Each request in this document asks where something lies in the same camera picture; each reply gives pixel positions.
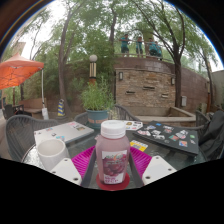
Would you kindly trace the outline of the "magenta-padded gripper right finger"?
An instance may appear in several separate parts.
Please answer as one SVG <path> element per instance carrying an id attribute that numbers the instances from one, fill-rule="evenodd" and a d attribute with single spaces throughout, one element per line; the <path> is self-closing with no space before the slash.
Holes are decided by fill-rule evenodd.
<path id="1" fill-rule="evenodd" d="M 130 148 L 129 164 L 137 188 L 176 172 L 161 156 L 153 156 L 134 147 Z"/>

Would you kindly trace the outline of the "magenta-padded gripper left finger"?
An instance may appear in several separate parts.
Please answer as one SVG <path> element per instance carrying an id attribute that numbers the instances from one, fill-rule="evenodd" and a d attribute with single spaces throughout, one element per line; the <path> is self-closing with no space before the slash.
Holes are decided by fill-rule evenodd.
<path id="1" fill-rule="evenodd" d="M 72 159 L 64 158 L 51 170 L 51 173 L 87 188 L 91 182 L 95 160 L 95 147 L 92 146 Z"/>

